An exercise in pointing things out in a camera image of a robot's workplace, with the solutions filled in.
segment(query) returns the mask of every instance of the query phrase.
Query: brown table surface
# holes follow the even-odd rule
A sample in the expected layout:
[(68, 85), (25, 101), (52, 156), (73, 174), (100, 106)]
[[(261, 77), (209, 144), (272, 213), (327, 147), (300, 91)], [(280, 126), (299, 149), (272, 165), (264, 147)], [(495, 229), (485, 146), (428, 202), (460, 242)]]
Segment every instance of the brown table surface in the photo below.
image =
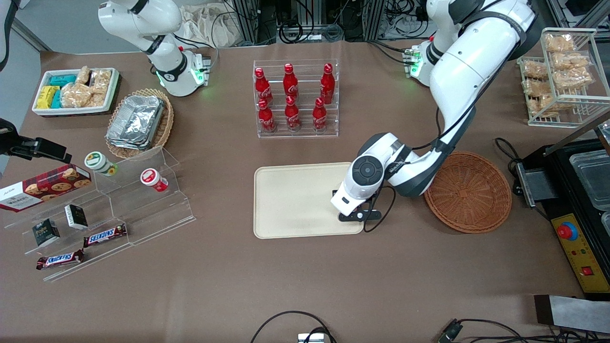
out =
[[(482, 235), (449, 229), (423, 197), (399, 197), (371, 234), (257, 239), (257, 168), (352, 161), (371, 135), (384, 131), (421, 145), (436, 135), (436, 105), (426, 87), (365, 43), (275, 44), (224, 49), (220, 56), (210, 86), (171, 97), (176, 119), (166, 148), (182, 164), (179, 182), (197, 220), (55, 283), (44, 283), (24, 257), (21, 233), (0, 230), (2, 341), (249, 342), (264, 320), (290, 309), (320, 316), (340, 342), (430, 342), (454, 317), (548, 334), (536, 324), (532, 295), (582, 296), (551, 226), (517, 197), (506, 223)], [(329, 57), (340, 60), (339, 137), (258, 139), (253, 61)], [(41, 64), (43, 71), (114, 67), (124, 77), (120, 97), (160, 88), (142, 53), (43, 53)], [(509, 62), (457, 146), (488, 158), (510, 184), (508, 158), (494, 137), (508, 139), (524, 157), (567, 134), (525, 124), (519, 83)], [(29, 112), (20, 133), (67, 146), (78, 164), (92, 150), (107, 151), (108, 119)], [(2, 184), (55, 166), (11, 158)], [(390, 198), (383, 196), (379, 208)], [(269, 324), (257, 341), (294, 342), (315, 326), (291, 315)], [(470, 324), (461, 337), (483, 333), (506, 334)]]

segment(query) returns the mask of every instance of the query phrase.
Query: brown basket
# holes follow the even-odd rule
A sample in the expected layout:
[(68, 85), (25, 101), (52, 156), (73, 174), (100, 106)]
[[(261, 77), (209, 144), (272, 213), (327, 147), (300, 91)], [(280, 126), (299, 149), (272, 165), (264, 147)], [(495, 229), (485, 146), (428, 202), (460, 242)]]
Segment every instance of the brown basket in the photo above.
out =
[(424, 197), (434, 215), (463, 233), (497, 228), (512, 206), (502, 172), (482, 156), (465, 151), (449, 155)]
[[(162, 99), (163, 101), (165, 101), (165, 107), (163, 108), (163, 113), (161, 114), (163, 117), (161, 118), (161, 121), (159, 122), (159, 126), (157, 127), (157, 132), (154, 136), (154, 139), (152, 141), (152, 146), (150, 148), (152, 149), (152, 148), (156, 148), (157, 146), (164, 146), (165, 143), (167, 143), (168, 138), (170, 138), (171, 126), (174, 124), (174, 109), (172, 108), (170, 100), (167, 98), (167, 95), (163, 94), (163, 92), (158, 91), (156, 89), (149, 89), (149, 88), (143, 89), (143, 90), (137, 90), (137, 91), (131, 93), (129, 96), (131, 96), (131, 95), (156, 96), (159, 99)], [(123, 102), (125, 101), (126, 98), (127, 98), (127, 96), (125, 98), (123, 98), (123, 100), (121, 100), (119, 105), (117, 105), (117, 107), (115, 108), (114, 112), (112, 113), (112, 117), (110, 118), (110, 123), (108, 124), (108, 127), (110, 127), (110, 125), (112, 125), (112, 122), (114, 121), (115, 117), (117, 116), (118, 110), (121, 108), (121, 106), (123, 105)], [(110, 142), (108, 142), (108, 140), (106, 140), (106, 145), (108, 146), (108, 149), (114, 156), (118, 156), (118, 157), (124, 158), (124, 159), (134, 157), (134, 156), (146, 151), (146, 150), (119, 148), (117, 146), (110, 144)]]

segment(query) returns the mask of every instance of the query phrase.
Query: snickers bar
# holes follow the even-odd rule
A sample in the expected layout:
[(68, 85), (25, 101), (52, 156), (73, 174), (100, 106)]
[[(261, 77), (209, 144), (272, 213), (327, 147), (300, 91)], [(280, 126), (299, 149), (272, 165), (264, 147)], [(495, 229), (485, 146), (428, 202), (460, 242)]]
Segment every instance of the snickers bar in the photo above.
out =
[(85, 258), (85, 254), (82, 249), (75, 251), (70, 254), (58, 255), (53, 257), (41, 257), (36, 263), (36, 269), (43, 270), (57, 265), (68, 265), (74, 263), (81, 263)]
[(125, 226), (125, 224), (118, 225), (115, 228), (100, 232), (98, 234), (94, 234), (91, 237), (85, 237), (84, 238), (85, 242), (82, 247), (87, 248), (90, 245), (101, 243), (101, 242), (104, 242), (105, 240), (113, 239), (113, 238), (116, 238), (116, 237), (119, 237), (119, 236), (122, 236), (125, 234), (127, 234), (127, 227)]

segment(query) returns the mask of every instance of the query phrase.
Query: red button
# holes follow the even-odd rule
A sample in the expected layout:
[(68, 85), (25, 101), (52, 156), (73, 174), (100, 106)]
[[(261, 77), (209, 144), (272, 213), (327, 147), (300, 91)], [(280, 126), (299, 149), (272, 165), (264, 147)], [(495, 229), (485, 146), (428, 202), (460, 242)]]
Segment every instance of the red button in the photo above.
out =
[(583, 275), (584, 276), (593, 275), (593, 270), (591, 269), (591, 267), (583, 267)]
[(557, 228), (557, 234), (563, 239), (570, 239), (572, 237), (572, 229), (570, 229), (569, 226), (562, 224)]

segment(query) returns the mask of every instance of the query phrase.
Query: plug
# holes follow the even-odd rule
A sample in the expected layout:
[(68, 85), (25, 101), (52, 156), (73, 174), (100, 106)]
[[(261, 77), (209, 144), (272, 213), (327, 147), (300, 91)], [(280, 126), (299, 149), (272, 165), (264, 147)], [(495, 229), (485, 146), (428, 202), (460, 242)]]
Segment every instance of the plug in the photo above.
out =
[(439, 343), (451, 343), (454, 339), (459, 335), (459, 332), (462, 330), (464, 326), (458, 323), (457, 319), (453, 319), (449, 325), (443, 330), (443, 333), (440, 335), (438, 342)]
[(426, 11), (426, 7), (417, 6), (415, 8), (415, 17), (418, 21), (427, 21), (428, 20), (428, 12)]

